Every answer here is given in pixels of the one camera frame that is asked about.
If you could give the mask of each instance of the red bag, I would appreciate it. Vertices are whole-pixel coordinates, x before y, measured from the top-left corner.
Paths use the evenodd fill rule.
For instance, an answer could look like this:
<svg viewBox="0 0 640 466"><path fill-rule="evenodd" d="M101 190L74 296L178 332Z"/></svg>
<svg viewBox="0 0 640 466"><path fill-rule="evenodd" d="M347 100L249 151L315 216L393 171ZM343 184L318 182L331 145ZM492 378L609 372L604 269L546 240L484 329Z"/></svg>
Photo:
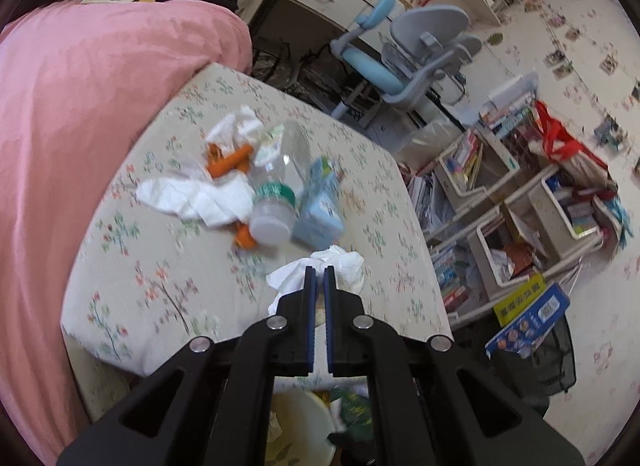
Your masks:
<svg viewBox="0 0 640 466"><path fill-rule="evenodd" d="M596 157L589 148L587 148L580 141L576 141L574 137L566 130L564 125L551 117L546 111L546 105L542 101L536 101L536 110L538 110L538 116L540 118L540 124L542 125L542 148L549 157L549 160L553 162L562 162L567 159L571 159L579 151L583 152L589 159L593 160L603 170L608 170L609 166L599 157ZM561 141L563 146L554 149L555 141Z"/></svg>

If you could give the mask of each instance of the floral tablecloth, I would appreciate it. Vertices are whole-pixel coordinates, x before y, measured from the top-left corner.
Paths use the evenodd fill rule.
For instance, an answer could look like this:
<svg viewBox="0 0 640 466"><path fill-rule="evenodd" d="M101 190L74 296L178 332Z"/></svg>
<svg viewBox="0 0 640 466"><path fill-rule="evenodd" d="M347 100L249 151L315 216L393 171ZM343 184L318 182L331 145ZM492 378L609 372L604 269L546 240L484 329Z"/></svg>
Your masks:
<svg viewBox="0 0 640 466"><path fill-rule="evenodd" d="M440 290L393 158L318 110L221 65L209 65L167 104L111 181L79 250L65 294L65 332L100 360L146 376L196 335L237 337L267 316L276 292L265 276L310 250L234 249L230 229L207 229L139 204L143 179L170 175L183 156L203 157L206 132L247 104L266 125L298 121L312 156L346 170L340 245L365 259L365 310L402 335L450 335ZM313 374L279 380L329 386L324 326Z"/></svg>

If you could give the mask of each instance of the yellow book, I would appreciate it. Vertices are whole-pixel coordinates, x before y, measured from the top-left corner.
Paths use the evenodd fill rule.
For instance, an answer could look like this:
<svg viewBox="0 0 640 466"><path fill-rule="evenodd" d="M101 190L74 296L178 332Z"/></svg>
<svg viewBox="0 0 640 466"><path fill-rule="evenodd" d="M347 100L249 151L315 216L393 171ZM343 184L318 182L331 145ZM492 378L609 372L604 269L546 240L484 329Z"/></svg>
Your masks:
<svg viewBox="0 0 640 466"><path fill-rule="evenodd" d="M546 289L545 279L540 273L536 273L526 283L523 283L515 291L500 303L494 305L494 312L500 322L500 327L510 324L520 313L524 311L533 300L540 296Z"/></svg>

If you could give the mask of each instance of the pink blanket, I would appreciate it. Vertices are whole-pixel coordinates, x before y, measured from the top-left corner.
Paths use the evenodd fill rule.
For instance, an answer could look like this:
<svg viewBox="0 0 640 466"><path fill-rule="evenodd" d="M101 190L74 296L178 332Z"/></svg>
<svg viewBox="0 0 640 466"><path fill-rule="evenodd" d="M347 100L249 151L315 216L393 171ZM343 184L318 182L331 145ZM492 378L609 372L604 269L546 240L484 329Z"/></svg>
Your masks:
<svg viewBox="0 0 640 466"><path fill-rule="evenodd" d="M66 281L129 147L198 70L251 66L205 2L59 2L0 33L0 399L47 466L87 425L60 332Z"/></svg>

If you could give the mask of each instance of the metal screw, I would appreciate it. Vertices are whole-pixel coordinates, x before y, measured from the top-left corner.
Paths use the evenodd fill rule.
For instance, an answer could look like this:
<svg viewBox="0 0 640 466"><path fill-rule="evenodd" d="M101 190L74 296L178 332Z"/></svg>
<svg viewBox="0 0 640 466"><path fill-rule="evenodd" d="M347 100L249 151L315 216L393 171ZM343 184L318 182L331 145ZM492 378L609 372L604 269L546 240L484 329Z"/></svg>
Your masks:
<svg viewBox="0 0 640 466"><path fill-rule="evenodd" d="M267 318L267 327L274 331L279 331L287 326L287 319L284 316L271 316Z"/></svg>
<svg viewBox="0 0 640 466"><path fill-rule="evenodd" d="M446 336L434 336L431 338L431 347L438 352L447 352L451 348L451 340Z"/></svg>
<svg viewBox="0 0 640 466"><path fill-rule="evenodd" d="M205 338L204 336L198 336L197 338L193 338L189 343L189 348L196 353L205 352L209 350L211 346L211 341L209 338Z"/></svg>
<svg viewBox="0 0 640 466"><path fill-rule="evenodd" d="M356 325L358 329L370 329L373 327L373 318L366 314L358 314L353 319L353 324Z"/></svg>

